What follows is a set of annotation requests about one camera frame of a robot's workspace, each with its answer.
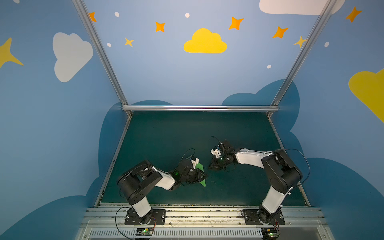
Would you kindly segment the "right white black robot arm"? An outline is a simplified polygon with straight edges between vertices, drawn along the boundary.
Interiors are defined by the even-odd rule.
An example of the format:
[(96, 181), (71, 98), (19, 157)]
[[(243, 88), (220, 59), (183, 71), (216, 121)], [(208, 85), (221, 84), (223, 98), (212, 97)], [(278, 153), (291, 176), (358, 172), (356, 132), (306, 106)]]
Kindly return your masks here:
[(244, 218), (261, 225), (284, 225), (282, 203), (286, 196), (299, 185), (303, 174), (285, 149), (274, 151), (256, 151), (249, 149), (236, 150), (228, 141), (219, 142), (211, 149), (211, 170), (224, 170), (229, 164), (250, 165), (265, 170), (270, 183), (269, 191), (256, 213)]

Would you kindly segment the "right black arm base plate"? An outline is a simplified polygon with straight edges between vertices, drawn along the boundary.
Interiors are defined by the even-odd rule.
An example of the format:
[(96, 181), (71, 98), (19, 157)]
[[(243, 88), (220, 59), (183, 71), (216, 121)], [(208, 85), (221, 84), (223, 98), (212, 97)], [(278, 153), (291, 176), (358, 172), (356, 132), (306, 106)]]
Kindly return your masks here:
[(281, 210), (270, 214), (265, 210), (243, 209), (242, 217), (246, 225), (285, 225), (285, 219)]

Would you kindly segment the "green square paper sheet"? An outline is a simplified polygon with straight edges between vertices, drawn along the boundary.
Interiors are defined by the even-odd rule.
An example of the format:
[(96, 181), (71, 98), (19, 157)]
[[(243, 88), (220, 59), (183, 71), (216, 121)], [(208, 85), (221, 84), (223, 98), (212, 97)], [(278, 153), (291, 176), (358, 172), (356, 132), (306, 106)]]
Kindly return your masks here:
[(201, 163), (198, 163), (196, 165), (196, 171), (197, 171), (197, 176), (198, 176), (198, 182), (203, 186), (206, 187), (206, 175), (204, 172), (204, 166)]

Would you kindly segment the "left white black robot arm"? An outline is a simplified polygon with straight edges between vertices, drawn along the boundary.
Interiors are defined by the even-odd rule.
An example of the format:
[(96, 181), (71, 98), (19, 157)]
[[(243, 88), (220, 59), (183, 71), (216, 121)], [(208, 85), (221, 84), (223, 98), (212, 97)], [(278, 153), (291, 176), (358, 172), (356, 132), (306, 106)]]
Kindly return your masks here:
[(147, 195), (155, 187), (173, 191), (183, 184), (203, 182), (208, 176), (197, 168), (198, 164), (198, 158), (189, 157), (182, 159), (174, 170), (165, 172), (144, 160), (123, 173), (118, 178), (117, 185), (121, 196), (132, 206), (129, 213), (133, 214), (133, 217), (130, 217), (130, 221), (136, 220), (140, 225), (151, 222), (154, 214)]

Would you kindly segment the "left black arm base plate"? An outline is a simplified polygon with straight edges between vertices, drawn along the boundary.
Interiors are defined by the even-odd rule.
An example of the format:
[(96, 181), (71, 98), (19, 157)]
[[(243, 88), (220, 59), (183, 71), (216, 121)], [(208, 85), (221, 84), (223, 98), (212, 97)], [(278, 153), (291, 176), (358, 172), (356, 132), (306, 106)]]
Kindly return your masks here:
[(134, 225), (164, 225), (166, 217), (165, 209), (152, 209), (144, 217), (139, 217), (134, 209), (127, 211), (124, 224), (127, 226)]

